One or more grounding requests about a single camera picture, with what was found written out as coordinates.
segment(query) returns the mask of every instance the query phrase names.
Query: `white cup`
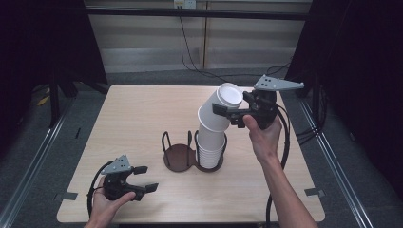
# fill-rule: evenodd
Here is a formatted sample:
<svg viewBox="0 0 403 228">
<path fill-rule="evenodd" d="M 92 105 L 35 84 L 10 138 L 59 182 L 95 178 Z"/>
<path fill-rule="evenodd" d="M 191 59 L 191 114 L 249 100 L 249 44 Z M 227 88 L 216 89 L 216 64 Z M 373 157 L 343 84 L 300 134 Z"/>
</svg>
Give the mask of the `white cup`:
<svg viewBox="0 0 403 228">
<path fill-rule="evenodd" d="M 225 143 L 225 133 L 208 129 L 202 123 L 199 125 L 198 144 L 210 151 L 218 150 Z"/>
<path fill-rule="evenodd" d="M 199 121 L 210 131 L 225 131 L 230 122 L 225 117 L 213 113 L 213 104 L 227 106 L 228 109 L 238 109 L 242 99 L 242 91 L 236 85 L 222 84 L 199 108 Z"/>
<path fill-rule="evenodd" d="M 196 154 L 196 161 L 199 162 L 200 166 L 207 168 L 207 169 L 216 167 L 220 161 L 221 153 L 224 148 L 224 144 L 222 145 L 221 148 L 219 148 L 218 150 L 214 150 L 214 151 L 206 150 L 203 147 L 201 147 L 200 145 L 198 145 L 198 147 L 199 147 L 200 162 L 198 160 L 197 154 Z"/>
</svg>

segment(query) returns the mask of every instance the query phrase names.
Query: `person's left hand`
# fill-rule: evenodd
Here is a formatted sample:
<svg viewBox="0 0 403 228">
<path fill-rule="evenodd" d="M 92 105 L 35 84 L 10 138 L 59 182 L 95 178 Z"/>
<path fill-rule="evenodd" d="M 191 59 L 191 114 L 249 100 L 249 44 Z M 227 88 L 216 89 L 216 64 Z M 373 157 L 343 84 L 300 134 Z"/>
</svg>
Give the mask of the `person's left hand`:
<svg viewBox="0 0 403 228">
<path fill-rule="evenodd" d="M 131 201 L 136 194 L 134 192 L 126 193 L 119 199 L 111 201 L 104 195 L 105 190 L 102 188 L 104 185 L 105 177 L 101 177 L 98 187 L 94 192 L 94 201 L 92 205 L 91 217 L 89 218 L 86 227 L 107 227 L 115 217 L 116 212 L 125 203 Z"/>
</svg>

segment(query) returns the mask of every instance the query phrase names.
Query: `electrical outlet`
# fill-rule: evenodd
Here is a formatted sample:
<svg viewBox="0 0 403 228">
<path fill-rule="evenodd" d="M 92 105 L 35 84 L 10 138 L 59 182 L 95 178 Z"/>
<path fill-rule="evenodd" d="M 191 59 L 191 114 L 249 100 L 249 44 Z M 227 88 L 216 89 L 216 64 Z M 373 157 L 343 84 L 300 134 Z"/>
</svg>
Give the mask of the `electrical outlet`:
<svg viewBox="0 0 403 228">
<path fill-rule="evenodd" d="M 194 10 L 196 8 L 196 0 L 184 0 L 184 8 Z"/>
<path fill-rule="evenodd" d="M 184 9 L 184 0 L 174 0 L 174 9 Z"/>
</svg>

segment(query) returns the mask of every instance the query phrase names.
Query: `light wood tabletop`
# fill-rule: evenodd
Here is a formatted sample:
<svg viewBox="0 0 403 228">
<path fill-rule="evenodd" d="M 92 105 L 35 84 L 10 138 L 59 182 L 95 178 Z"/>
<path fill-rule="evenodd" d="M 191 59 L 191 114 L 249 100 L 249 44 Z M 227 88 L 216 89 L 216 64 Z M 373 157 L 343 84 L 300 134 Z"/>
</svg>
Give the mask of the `light wood tabletop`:
<svg viewBox="0 0 403 228">
<path fill-rule="evenodd" d="M 144 186 L 157 182 L 156 192 L 124 205 L 114 223 L 263 222 L 269 191 L 252 150 L 249 132 L 230 125 L 222 167 L 204 173 L 196 167 L 175 173 L 163 162 L 162 135 L 172 144 L 187 144 L 187 131 L 199 128 L 198 109 L 217 89 L 215 86 L 114 85 L 110 88 L 92 129 L 68 192 L 76 200 L 63 200 L 60 222 L 87 222 L 86 194 L 96 172 L 106 162 L 127 155 L 130 165 L 148 166 L 148 172 L 131 175 L 127 182 Z M 242 87 L 251 91 L 251 87 Z M 278 94 L 278 104 L 283 105 Z M 240 108 L 247 108 L 242 102 Z M 278 147 L 282 155 L 284 135 Z M 285 173 L 314 220 L 324 220 L 306 162 L 291 127 L 291 148 Z M 272 206 L 271 220 L 278 220 Z"/>
</svg>

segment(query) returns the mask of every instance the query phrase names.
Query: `wall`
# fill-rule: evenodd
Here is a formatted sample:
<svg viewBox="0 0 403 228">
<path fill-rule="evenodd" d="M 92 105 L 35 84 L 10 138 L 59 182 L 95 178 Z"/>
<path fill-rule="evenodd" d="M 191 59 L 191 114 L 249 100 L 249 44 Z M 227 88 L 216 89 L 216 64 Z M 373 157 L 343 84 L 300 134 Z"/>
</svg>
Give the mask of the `wall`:
<svg viewBox="0 0 403 228">
<path fill-rule="evenodd" d="M 86 0 L 87 6 L 173 8 L 173 1 Z M 311 1 L 197 1 L 197 9 L 308 12 Z M 270 67 L 290 62 L 303 22 L 90 15 L 106 73 Z"/>
</svg>

